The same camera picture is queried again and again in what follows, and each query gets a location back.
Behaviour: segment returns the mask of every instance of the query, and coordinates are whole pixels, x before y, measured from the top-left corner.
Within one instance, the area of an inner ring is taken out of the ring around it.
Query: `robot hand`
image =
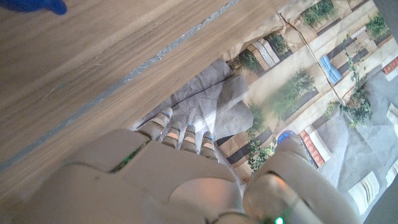
[[[137,131],[119,129],[71,155],[26,203],[17,223],[360,223],[306,159],[300,138],[283,136],[243,197],[205,133],[169,123],[167,108]]]

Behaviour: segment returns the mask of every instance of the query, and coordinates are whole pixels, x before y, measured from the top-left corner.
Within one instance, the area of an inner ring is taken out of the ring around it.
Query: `wooden table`
[[[64,16],[1,9],[0,205],[20,204],[79,147],[128,128],[287,0],[238,1],[162,60],[109,90],[227,3],[66,0]]]

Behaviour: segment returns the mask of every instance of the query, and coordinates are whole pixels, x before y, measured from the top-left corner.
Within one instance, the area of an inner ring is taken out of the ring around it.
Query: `gray cloth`
[[[195,76],[195,78],[190,80],[181,89],[179,89],[179,91],[168,97],[163,103],[133,124],[130,129],[133,131],[136,130],[146,121],[152,119],[154,116],[160,113],[164,108],[173,108],[175,105],[186,100],[187,98],[228,79],[232,74],[232,70],[222,59],[216,60],[209,67],[205,68],[204,71],[199,73],[197,76]]]
[[[206,131],[211,131],[217,140],[249,129],[252,114],[241,101],[248,90],[242,76],[231,77],[175,105],[170,123],[181,122],[180,142],[189,124],[196,127],[196,142],[201,142]]]
[[[231,69],[223,60],[213,62],[131,129],[136,130],[166,107],[173,109],[173,116],[161,139],[168,133],[174,121],[179,121],[182,125],[180,142],[189,124],[195,124],[196,142],[201,142],[206,131],[211,131],[214,140],[217,140],[249,129],[253,116],[242,102],[249,88],[241,75],[231,75]]]
[[[356,211],[358,209],[348,189],[371,171],[380,183],[380,191],[361,216],[361,221],[366,219],[386,190],[387,171],[398,159],[398,138],[394,125],[386,117],[390,103],[398,105],[398,78],[388,82],[384,76],[379,72],[366,84],[373,112],[366,128],[349,128],[349,120],[342,113],[335,114],[317,127],[318,134],[332,153],[330,160],[318,170],[349,200]]]

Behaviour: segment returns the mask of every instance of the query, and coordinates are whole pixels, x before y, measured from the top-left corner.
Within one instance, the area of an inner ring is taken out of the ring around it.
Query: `wooden surface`
[[[0,24],[0,162],[228,1],[80,2],[67,1],[65,16],[12,14]]]
[[[249,35],[287,1],[240,0],[230,7],[161,61],[1,173],[0,204],[10,208],[22,202],[46,174],[83,144],[112,129],[128,128]],[[37,13],[39,19],[33,15],[24,15],[22,19],[11,15],[0,24],[7,30],[16,29],[12,23],[31,29],[28,37],[22,35],[23,31],[15,30],[21,36],[14,45],[13,35],[0,34],[8,38],[2,37],[2,42],[5,39],[8,44],[1,43],[0,48],[1,85],[7,86],[1,90],[2,161],[56,126],[226,1],[151,0],[131,9],[124,6],[123,1],[118,2],[67,1],[72,14],[68,18],[53,17],[49,13]],[[87,16],[83,11],[90,16],[81,21],[77,17]],[[30,27],[32,24],[27,25],[40,21],[46,21],[46,25],[34,28]],[[4,52],[10,43],[13,53],[6,57]]]

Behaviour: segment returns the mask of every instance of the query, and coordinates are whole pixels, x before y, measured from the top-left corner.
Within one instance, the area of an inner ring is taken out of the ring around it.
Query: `green led light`
[[[278,218],[275,220],[275,224],[284,224],[284,219],[283,219],[282,217],[278,217]]]

